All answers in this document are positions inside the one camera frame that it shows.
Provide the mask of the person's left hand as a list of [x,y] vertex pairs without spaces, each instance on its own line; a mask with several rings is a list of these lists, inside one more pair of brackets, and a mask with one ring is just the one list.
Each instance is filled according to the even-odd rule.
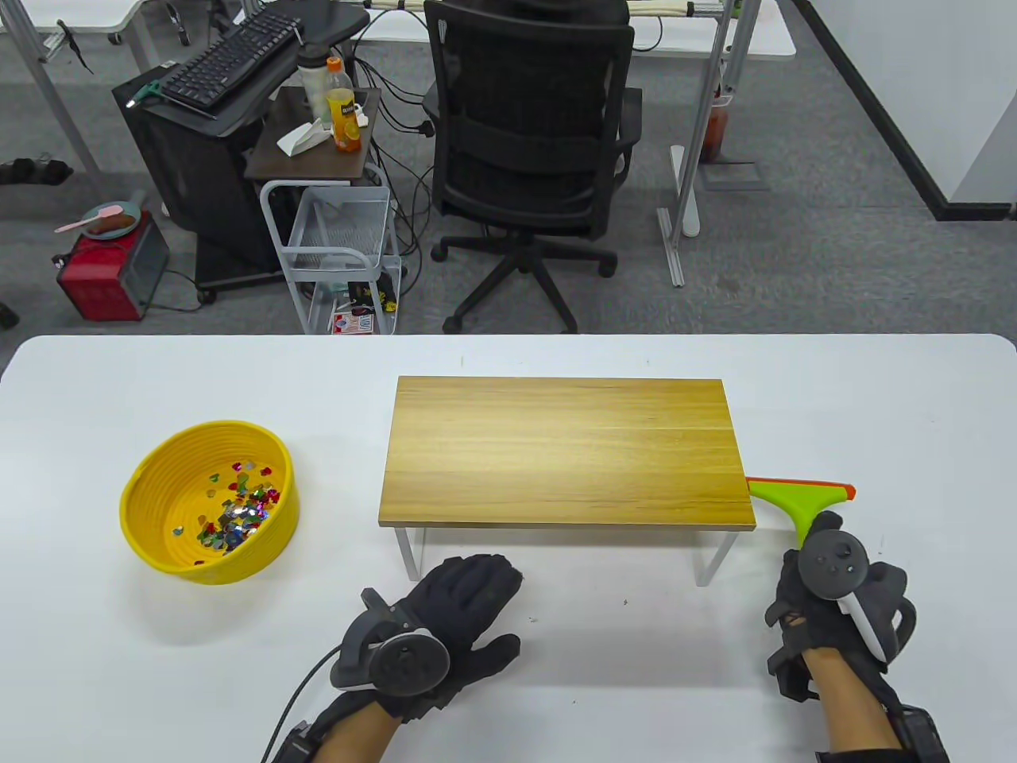
[[366,611],[342,639],[330,681],[340,696],[311,728],[313,738],[378,703],[399,722],[442,709],[469,684],[504,671],[520,654],[513,633],[484,648],[474,643],[493,625],[522,585],[501,555],[448,557],[403,599],[386,603],[372,588]]

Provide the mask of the person's right hand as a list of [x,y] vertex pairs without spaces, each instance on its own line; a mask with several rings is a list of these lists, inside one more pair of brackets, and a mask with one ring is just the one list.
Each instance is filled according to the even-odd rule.
[[804,653],[832,649],[887,711],[902,704],[887,683],[887,667],[911,639],[918,611],[906,597],[907,573],[872,562],[868,549],[842,529],[839,513],[811,523],[800,549],[785,552],[767,626],[780,626],[782,646],[767,661],[780,694],[803,703],[818,698]]

